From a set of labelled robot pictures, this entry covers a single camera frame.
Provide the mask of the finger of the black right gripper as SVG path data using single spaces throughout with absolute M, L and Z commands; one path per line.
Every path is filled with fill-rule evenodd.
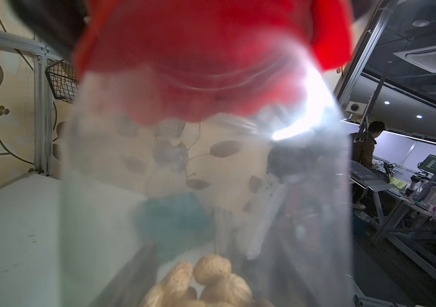
M 86 28 L 88 10 L 84 1 L 11 0 L 14 13 L 65 59 L 71 59 Z

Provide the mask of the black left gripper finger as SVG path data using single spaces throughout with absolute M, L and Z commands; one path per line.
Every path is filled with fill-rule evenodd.
M 155 246 L 145 243 L 90 306 L 139 306 L 146 293 L 156 284 L 157 271 Z

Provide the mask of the red jar lid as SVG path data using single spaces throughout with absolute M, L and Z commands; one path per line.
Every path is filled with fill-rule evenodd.
M 73 60 L 98 112 L 141 125 L 297 106 L 351 58 L 349 1 L 90 1 Z

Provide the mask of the clear peanut jar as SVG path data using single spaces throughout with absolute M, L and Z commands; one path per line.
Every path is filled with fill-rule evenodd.
M 63 128 L 60 305 L 90 306 L 145 243 L 139 306 L 352 306 L 350 145 L 319 70 L 297 106 L 141 125 L 82 89 Z

